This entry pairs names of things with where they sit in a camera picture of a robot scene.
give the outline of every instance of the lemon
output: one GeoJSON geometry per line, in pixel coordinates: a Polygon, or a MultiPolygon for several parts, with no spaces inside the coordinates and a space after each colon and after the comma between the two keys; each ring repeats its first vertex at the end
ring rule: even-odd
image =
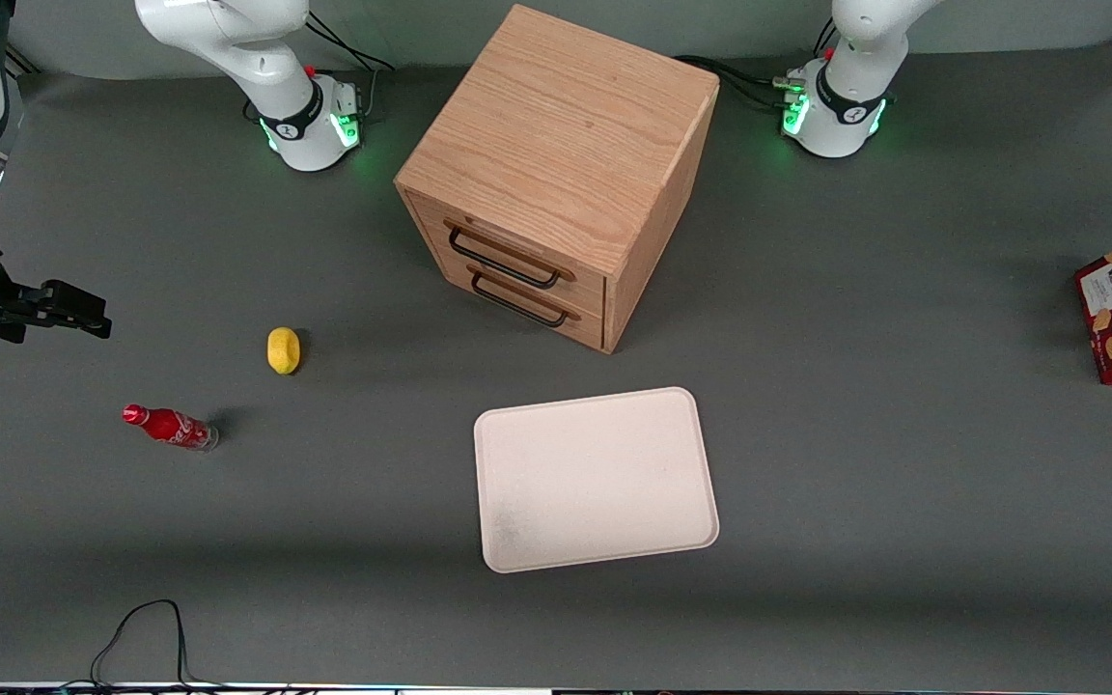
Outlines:
{"type": "Polygon", "coordinates": [[[268,335],[268,366],[277,374],[299,369],[299,336],[288,328],[275,328],[268,335]]]}

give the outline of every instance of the bottle label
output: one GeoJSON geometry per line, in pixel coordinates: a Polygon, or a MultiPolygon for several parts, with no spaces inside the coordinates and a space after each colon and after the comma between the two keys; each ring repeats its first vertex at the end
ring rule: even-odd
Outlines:
{"type": "Polygon", "coordinates": [[[178,430],[167,439],[167,444],[182,446],[186,449],[201,449],[209,443],[209,427],[202,421],[191,419],[183,414],[173,414],[178,418],[178,430]]]}

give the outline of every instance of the green led light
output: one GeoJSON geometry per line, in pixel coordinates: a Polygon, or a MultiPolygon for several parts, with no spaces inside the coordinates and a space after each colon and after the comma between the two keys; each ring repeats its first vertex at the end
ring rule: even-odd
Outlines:
{"type": "Polygon", "coordinates": [[[328,122],[332,123],[334,130],[337,131],[337,137],[340,138],[340,143],[347,148],[358,145],[358,122],[354,116],[329,113],[328,122]]]}
{"type": "Polygon", "coordinates": [[[784,116],[784,130],[790,136],[801,132],[801,125],[804,123],[804,115],[808,113],[808,97],[802,96],[788,107],[788,113],[784,116]]]}
{"type": "Polygon", "coordinates": [[[268,131],[268,127],[265,125],[265,119],[260,119],[260,130],[264,130],[265,137],[268,138],[268,148],[277,152],[277,142],[274,142],[274,133],[268,131]]]}
{"type": "Polygon", "coordinates": [[[877,106],[877,113],[874,113],[874,122],[868,127],[868,133],[871,136],[877,132],[878,122],[882,122],[882,111],[886,110],[886,99],[882,99],[882,103],[877,106]]]}

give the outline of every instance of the drawer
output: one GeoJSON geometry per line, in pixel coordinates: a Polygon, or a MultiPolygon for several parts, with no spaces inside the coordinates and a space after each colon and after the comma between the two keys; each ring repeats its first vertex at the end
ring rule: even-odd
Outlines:
{"type": "Polygon", "coordinates": [[[520,314],[522,317],[540,326],[547,326],[588,348],[596,350],[604,348],[604,318],[598,314],[560,307],[537,290],[517,285],[507,277],[479,268],[475,264],[446,265],[445,277],[460,289],[520,314]]]}
{"type": "Polygon", "coordinates": [[[508,277],[533,296],[553,296],[583,311],[604,315],[604,277],[567,260],[550,260],[538,249],[523,250],[500,240],[481,221],[425,195],[410,193],[423,232],[443,267],[475,264],[498,277],[508,277]]]}

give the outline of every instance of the gray wall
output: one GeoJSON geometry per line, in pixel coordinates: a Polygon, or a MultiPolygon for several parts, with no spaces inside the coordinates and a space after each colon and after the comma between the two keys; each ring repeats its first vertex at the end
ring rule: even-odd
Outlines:
{"type": "MultiPolygon", "coordinates": [[[[808,48],[830,0],[528,0],[662,53],[766,56],[808,48]]],[[[398,64],[468,64],[512,0],[311,0],[346,42],[398,64]]],[[[1112,39],[1112,0],[946,0],[910,31],[923,53],[1075,48],[1112,39]]],[[[157,43],[132,0],[24,0],[14,43],[46,70],[111,79],[215,75],[157,43]]],[[[310,32],[289,37],[319,67],[348,66],[310,32]]]]}

